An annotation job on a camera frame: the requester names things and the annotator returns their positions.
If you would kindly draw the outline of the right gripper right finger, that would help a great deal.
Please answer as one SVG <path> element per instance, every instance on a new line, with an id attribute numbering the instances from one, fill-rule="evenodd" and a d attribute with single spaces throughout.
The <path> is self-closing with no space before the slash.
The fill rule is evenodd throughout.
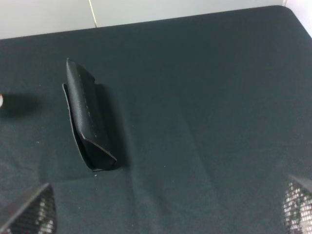
<path id="1" fill-rule="evenodd" d="M 283 224 L 288 234 L 312 232 L 312 181 L 290 175 L 282 206 Z"/>

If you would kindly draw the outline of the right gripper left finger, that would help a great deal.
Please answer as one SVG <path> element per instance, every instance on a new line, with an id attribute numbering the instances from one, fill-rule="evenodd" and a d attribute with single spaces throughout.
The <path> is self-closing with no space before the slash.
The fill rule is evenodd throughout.
<path id="1" fill-rule="evenodd" d="M 32 188 L 0 211 L 2 234 L 55 234 L 57 212 L 53 187 Z"/>

